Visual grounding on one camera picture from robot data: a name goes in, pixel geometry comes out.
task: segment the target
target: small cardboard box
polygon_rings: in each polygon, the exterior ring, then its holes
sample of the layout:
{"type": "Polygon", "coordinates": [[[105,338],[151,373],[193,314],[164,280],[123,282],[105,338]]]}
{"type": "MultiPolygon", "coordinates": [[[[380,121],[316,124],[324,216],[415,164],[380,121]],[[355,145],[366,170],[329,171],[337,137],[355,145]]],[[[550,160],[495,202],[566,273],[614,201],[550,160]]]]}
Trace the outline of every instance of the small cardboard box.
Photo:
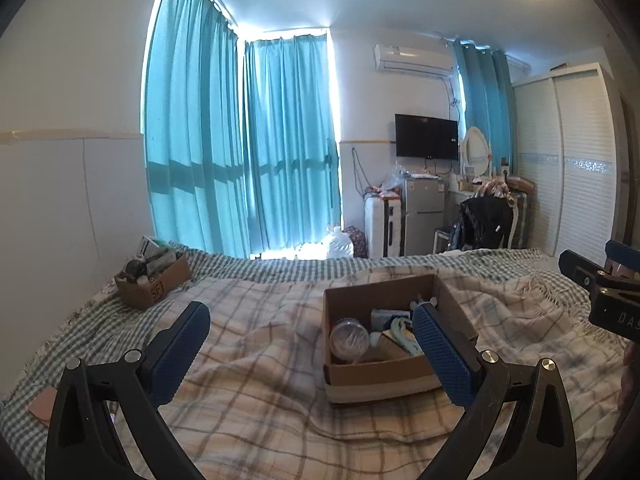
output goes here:
{"type": "Polygon", "coordinates": [[[187,255],[183,254],[163,272],[154,276],[152,282],[145,285],[129,283],[120,274],[115,277],[115,281],[122,301],[138,310],[146,310],[190,277],[187,255]]]}
{"type": "Polygon", "coordinates": [[[409,310],[418,297],[438,298],[438,311],[452,329],[475,343],[478,334],[447,286],[435,275],[424,274],[369,283],[367,285],[328,288],[324,292],[324,387],[330,402],[337,404],[391,399],[440,387],[440,381],[424,356],[404,359],[338,364],[331,354],[329,334],[345,317],[359,320],[370,331],[374,308],[409,310]]]}

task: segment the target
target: black flat-screen tv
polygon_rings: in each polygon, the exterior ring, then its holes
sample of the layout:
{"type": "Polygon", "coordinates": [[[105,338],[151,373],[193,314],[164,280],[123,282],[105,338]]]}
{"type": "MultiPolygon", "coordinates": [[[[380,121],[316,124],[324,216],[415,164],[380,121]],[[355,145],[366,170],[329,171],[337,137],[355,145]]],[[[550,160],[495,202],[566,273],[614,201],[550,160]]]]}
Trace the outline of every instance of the black flat-screen tv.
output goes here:
{"type": "Polygon", "coordinates": [[[458,123],[396,114],[396,156],[458,160],[458,123]]]}

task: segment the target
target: curtain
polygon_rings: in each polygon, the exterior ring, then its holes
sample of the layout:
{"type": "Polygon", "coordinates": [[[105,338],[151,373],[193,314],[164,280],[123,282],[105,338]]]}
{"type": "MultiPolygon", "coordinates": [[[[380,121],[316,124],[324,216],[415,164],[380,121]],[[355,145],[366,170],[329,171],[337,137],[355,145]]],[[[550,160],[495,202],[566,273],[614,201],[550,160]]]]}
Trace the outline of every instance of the curtain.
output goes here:
{"type": "Polygon", "coordinates": [[[244,118],[251,252],[319,242],[340,223],[327,36],[247,44],[244,118]]]}
{"type": "Polygon", "coordinates": [[[454,51],[465,88],[466,127],[476,126],[484,133],[491,145],[493,166],[499,169],[506,158],[515,171],[515,100],[505,53],[459,40],[454,51]]]}
{"type": "Polygon", "coordinates": [[[162,0],[143,133],[156,234],[247,257],[237,39],[212,1],[162,0]]]}

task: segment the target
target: ceiling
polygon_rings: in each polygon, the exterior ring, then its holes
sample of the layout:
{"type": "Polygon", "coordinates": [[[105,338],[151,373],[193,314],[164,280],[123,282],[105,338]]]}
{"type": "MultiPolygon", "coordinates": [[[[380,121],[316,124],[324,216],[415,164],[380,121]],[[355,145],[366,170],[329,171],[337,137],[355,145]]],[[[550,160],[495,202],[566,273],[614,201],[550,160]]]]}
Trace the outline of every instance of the ceiling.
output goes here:
{"type": "Polygon", "coordinates": [[[592,0],[222,1],[241,27],[396,28],[498,46],[533,64],[606,47],[615,36],[592,0]]]}

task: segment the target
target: plaid blanket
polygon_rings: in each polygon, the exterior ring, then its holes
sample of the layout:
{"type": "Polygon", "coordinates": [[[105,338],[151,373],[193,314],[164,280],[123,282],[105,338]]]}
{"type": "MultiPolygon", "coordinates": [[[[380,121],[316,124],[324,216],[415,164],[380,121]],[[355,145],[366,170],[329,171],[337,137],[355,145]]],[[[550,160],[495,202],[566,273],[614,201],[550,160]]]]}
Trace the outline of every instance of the plaid blanket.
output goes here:
{"type": "MultiPolygon", "coordinates": [[[[30,402],[46,387],[58,385],[66,361],[78,356],[88,364],[117,360],[131,348],[144,348],[153,327],[183,291],[205,278],[238,279],[254,283],[290,283],[335,280],[385,266],[405,266],[420,272],[424,266],[457,269],[494,283],[530,275],[544,265],[547,256],[539,250],[470,251],[459,256],[438,254],[366,260],[252,262],[220,254],[207,254],[184,246],[192,280],[145,312],[133,310],[113,293],[113,284],[89,300],[36,352],[15,387],[0,402],[0,432],[36,480],[44,478],[47,430],[28,412],[30,402]]],[[[568,304],[586,306],[586,294],[557,272],[546,272],[546,282],[566,290],[568,304]]],[[[577,315],[582,311],[576,309],[577,315]]]]}
{"type": "MultiPolygon", "coordinates": [[[[171,326],[190,301],[199,300],[209,306],[210,333],[174,401],[160,412],[204,477],[417,478],[462,410],[442,390],[332,406],[324,393],[321,319],[327,287],[422,272],[427,270],[382,268],[276,285],[207,278],[181,294],[155,330],[171,326]]],[[[494,349],[507,362],[556,361],[585,476],[618,417],[620,346],[603,344],[597,330],[572,319],[561,301],[546,298],[550,285],[542,275],[496,285],[456,270],[438,273],[478,330],[478,348],[494,349]]],[[[476,474],[497,452],[510,408],[476,474]]],[[[151,478],[121,415],[116,427],[134,469],[151,478]]]]}

